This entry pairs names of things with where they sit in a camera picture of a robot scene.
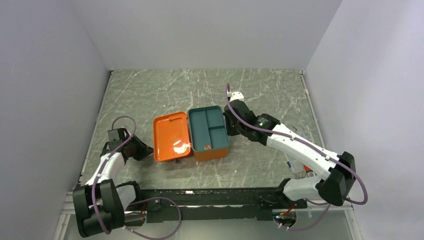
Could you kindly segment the teal plastic tray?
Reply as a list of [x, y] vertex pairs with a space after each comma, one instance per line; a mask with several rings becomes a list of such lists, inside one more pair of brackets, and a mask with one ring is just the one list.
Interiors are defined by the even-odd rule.
[[195, 152], [225, 149], [230, 146], [223, 110], [218, 105], [188, 111], [192, 148]]

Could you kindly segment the orange medicine box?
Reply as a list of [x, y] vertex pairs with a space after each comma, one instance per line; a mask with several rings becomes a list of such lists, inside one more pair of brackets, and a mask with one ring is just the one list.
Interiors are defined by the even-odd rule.
[[229, 147], [195, 152], [192, 147], [188, 112], [175, 112], [153, 120], [153, 156], [157, 162], [179, 160], [193, 155], [196, 161], [209, 161], [227, 156]]

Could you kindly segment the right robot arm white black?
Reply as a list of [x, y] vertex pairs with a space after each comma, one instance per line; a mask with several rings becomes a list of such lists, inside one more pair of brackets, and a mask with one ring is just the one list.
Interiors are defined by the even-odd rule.
[[355, 159], [348, 152], [338, 154], [301, 137], [276, 118], [263, 113], [255, 115], [244, 101], [226, 98], [224, 117], [230, 135], [242, 135], [252, 142], [282, 151], [300, 161], [314, 177], [284, 179], [275, 191], [276, 203], [287, 208], [301, 199], [321, 198], [342, 206], [358, 178]]

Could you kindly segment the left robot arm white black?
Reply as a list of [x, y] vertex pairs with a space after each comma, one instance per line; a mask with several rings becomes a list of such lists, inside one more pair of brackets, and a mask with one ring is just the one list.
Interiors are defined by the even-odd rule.
[[126, 208], [137, 210], [144, 203], [136, 181], [116, 185], [115, 180], [128, 159], [142, 161], [154, 149], [123, 127], [109, 130], [107, 135], [93, 176], [72, 192], [78, 232], [83, 238], [123, 227]]

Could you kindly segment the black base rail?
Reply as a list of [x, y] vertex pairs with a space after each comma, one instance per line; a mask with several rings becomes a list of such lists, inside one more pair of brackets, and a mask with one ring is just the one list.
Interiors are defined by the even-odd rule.
[[125, 211], [144, 212], [147, 223], [181, 219], [271, 221], [283, 212], [306, 209], [305, 200], [292, 201], [276, 187], [142, 189]]

